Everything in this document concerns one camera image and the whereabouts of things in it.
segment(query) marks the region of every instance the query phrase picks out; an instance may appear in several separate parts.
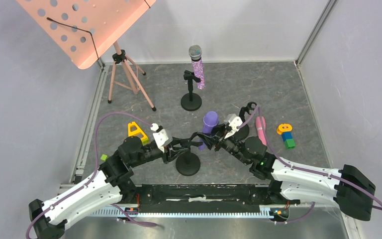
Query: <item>microphone stand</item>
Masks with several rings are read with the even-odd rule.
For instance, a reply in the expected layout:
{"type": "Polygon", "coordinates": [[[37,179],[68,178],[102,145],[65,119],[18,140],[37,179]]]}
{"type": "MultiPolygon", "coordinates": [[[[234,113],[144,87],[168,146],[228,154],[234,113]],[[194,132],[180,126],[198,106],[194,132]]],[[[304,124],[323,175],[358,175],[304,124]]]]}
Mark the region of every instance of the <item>microphone stand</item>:
{"type": "Polygon", "coordinates": [[[194,72],[184,71],[184,80],[188,81],[188,93],[182,96],[181,106],[186,111],[196,111],[200,109],[202,100],[199,95],[193,93],[192,81],[197,83],[201,82],[201,79],[194,75],[194,72]]]}

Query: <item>music stand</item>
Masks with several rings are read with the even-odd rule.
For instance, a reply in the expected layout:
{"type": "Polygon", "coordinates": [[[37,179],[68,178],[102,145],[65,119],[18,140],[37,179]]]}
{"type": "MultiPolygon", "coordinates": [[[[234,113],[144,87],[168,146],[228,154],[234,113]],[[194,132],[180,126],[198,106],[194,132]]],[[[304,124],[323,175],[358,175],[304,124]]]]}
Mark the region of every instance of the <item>music stand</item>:
{"type": "Polygon", "coordinates": [[[17,0],[25,11],[48,33],[58,46],[71,58],[71,61],[80,69],[90,67],[110,46],[114,46],[116,55],[121,55],[122,67],[125,70],[131,87],[114,81],[112,71],[109,102],[111,101],[112,85],[116,83],[135,94],[141,90],[150,107],[156,108],[147,96],[138,77],[127,63],[131,62],[143,75],[145,72],[135,64],[122,51],[117,43],[118,38],[131,27],[131,25],[144,14],[156,0],[17,0]],[[47,17],[74,27],[66,27],[51,22],[47,17]],[[93,40],[87,32],[93,34],[93,40]]]}

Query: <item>silver microphone grille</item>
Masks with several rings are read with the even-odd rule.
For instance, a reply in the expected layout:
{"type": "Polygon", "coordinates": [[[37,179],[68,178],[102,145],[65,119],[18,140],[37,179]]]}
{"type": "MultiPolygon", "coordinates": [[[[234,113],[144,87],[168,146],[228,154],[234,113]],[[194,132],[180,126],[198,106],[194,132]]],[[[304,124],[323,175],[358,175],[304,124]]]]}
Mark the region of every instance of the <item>silver microphone grille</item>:
{"type": "Polygon", "coordinates": [[[192,60],[199,60],[201,58],[201,47],[199,45],[192,45],[188,50],[192,60]]]}

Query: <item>purple cylinder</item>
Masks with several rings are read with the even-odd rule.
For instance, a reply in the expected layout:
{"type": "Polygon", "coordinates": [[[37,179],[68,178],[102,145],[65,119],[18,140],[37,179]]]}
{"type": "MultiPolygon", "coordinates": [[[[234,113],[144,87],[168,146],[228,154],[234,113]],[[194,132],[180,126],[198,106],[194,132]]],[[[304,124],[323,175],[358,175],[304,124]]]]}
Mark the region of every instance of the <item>purple cylinder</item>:
{"type": "Polygon", "coordinates": [[[203,62],[201,58],[198,61],[192,61],[192,67],[194,69],[194,75],[201,79],[200,83],[197,83],[197,86],[200,90],[204,89],[204,72],[203,72],[203,62]]]}
{"type": "MultiPolygon", "coordinates": [[[[219,123],[219,116],[214,111],[209,111],[205,114],[203,118],[203,133],[211,133],[211,130],[219,123]]],[[[198,147],[200,151],[204,149],[205,145],[198,147]]]]}

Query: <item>glittery microphone handle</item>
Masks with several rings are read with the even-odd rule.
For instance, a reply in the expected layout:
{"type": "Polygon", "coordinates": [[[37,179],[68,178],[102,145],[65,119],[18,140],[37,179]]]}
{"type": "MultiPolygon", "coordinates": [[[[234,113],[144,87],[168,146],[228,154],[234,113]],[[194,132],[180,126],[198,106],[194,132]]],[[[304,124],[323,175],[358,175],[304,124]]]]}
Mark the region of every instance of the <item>glittery microphone handle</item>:
{"type": "Polygon", "coordinates": [[[204,89],[204,72],[203,72],[203,62],[201,58],[199,61],[192,61],[192,67],[194,68],[194,75],[201,79],[200,83],[197,83],[200,90],[204,89]]]}

